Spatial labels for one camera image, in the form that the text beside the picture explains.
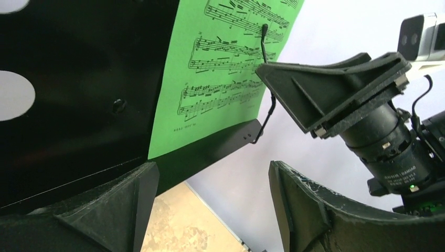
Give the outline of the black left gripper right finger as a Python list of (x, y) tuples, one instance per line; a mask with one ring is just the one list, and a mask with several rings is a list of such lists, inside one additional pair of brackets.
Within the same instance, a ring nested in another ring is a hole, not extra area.
[(374, 208), (271, 161), (269, 184), (285, 251), (444, 251), (444, 214)]

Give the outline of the black tripod music stand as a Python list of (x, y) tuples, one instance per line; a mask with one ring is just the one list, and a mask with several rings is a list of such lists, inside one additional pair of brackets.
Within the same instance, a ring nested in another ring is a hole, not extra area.
[(73, 197), (146, 161), (159, 193), (249, 144), (257, 118), (148, 152), (180, 1), (28, 1), (1, 14), (1, 214)]

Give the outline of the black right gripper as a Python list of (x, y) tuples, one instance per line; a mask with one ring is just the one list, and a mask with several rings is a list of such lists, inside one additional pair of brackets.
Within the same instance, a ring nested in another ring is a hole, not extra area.
[(410, 118), (392, 98), (403, 94), (411, 64), (398, 52), (310, 66), (271, 62), (256, 74), (304, 133), (327, 139), (385, 138)]

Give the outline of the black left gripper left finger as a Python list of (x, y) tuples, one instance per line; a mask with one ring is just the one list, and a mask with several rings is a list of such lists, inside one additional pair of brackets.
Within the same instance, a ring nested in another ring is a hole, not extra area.
[(146, 162), (84, 193), (1, 217), (1, 251), (140, 251), (160, 173)]

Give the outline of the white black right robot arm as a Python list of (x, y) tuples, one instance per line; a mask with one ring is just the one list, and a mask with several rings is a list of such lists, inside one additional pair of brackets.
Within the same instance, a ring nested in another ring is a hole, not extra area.
[(330, 65), (268, 62), (256, 69), (304, 133), (340, 137), (372, 174), (372, 196), (400, 195), (394, 212), (444, 213), (444, 113), (421, 121), (416, 103), (397, 108), (411, 64), (399, 53), (362, 52)]

